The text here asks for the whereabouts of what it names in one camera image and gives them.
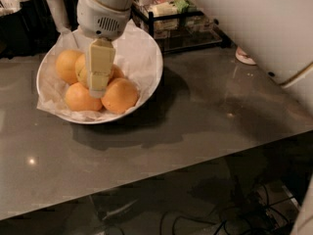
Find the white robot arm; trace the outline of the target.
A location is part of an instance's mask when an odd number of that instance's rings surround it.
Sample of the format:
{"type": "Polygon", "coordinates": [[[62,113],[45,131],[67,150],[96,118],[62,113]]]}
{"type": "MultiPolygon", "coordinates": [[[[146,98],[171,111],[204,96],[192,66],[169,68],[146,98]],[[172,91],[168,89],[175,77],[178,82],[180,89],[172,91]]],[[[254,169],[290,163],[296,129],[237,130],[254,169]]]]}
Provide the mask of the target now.
{"type": "MultiPolygon", "coordinates": [[[[189,0],[256,64],[313,114],[313,0],[189,0]]],[[[91,38],[116,40],[133,0],[78,0],[77,20],[91,38]]]]}

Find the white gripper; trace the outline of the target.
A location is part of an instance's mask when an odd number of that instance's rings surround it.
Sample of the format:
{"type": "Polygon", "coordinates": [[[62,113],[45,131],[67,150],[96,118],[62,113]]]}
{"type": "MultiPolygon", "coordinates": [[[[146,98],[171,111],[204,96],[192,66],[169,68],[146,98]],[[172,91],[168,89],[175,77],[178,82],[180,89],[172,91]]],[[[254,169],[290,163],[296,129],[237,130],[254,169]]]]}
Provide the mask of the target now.
{"type": "Polygon", "coordinates": [[[78,0],[78,24],[86,36],[97,38],[86,52],[87,83],[92,97],[101,98],[106,92],[115,57],[111,41],[125,30],[132,3],[133,0],[78,0]]]}

